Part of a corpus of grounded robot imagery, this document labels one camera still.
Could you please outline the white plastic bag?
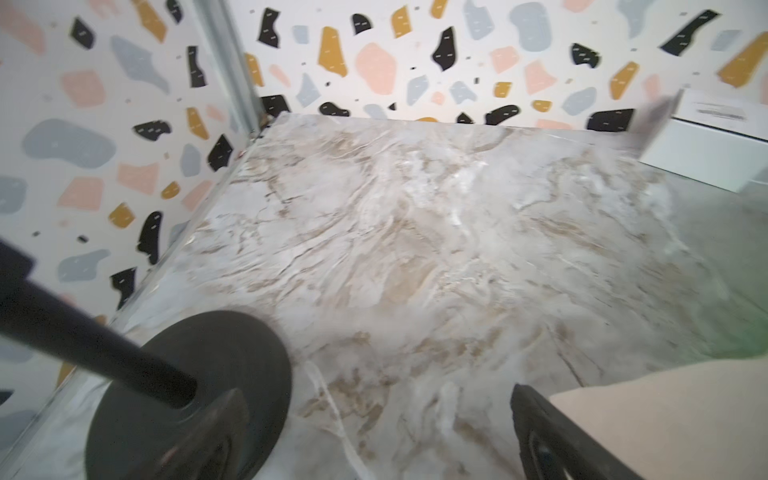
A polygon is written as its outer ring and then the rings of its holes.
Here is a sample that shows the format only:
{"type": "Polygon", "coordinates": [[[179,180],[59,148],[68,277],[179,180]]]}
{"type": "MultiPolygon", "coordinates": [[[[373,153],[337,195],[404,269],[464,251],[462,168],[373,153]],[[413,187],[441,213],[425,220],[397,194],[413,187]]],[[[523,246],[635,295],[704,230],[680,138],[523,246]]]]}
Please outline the white plastic bag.
{"type": "Polygon", "coordinates": [[[767,359],[715,360],[550,402],[644,479],[764,479],[767,359]]]}

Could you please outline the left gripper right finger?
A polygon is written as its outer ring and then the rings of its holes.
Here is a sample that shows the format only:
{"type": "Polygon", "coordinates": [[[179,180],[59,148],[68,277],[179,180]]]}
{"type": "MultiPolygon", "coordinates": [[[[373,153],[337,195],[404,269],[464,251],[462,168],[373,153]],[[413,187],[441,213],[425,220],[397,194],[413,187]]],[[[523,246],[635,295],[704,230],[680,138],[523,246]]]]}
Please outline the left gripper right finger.
{"type": "Polygon", "coordinates": [[[529,385],[510,399],[528,479],[637,479],[639,476],[529,385]]]}

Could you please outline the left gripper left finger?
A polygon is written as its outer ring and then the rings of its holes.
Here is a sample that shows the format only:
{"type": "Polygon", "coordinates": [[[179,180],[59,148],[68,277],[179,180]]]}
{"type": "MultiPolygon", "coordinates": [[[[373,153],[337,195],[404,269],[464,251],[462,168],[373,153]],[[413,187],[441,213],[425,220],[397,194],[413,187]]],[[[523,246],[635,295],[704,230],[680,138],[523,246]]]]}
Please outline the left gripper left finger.
{"type": "Polygon", "coordinates": [[[249,411],[235,388],[221,394],[166,452],[134,471],[135,479],[236,479],[249,411]]]}

